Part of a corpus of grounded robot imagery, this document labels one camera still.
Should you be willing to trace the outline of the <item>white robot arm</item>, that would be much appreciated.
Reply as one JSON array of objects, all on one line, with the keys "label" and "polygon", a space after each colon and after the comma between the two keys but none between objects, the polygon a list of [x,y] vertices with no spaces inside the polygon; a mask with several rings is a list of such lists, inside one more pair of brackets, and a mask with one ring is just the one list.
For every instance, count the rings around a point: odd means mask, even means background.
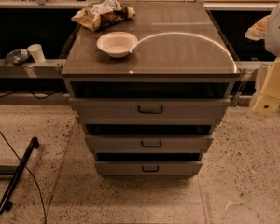
[{"label": "white robot arm", "polygon": [[271,14],[250,27],[245,37],[250,40],[264,40],[265,49],[276,56],[274,63],[267,67],[252,112],[258,116],[269,117],[280,106],[280,2]]}]

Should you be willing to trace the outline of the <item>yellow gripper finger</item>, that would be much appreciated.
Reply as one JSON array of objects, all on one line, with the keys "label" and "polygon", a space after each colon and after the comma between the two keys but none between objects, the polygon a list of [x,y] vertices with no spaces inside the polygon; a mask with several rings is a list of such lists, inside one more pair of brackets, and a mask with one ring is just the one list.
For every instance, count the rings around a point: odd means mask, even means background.
[{"label": "yellow gripper finger", "polygon": [[245,38],[258,41],[266,38],[266,27],[269,16],[265,16],[253,24],[246,32]]},{"label": "yellow gripper finger", "polygon": [[267,68],[259,96],[252,107],[254,114],[270,116],[280,106],[280,59]]}]

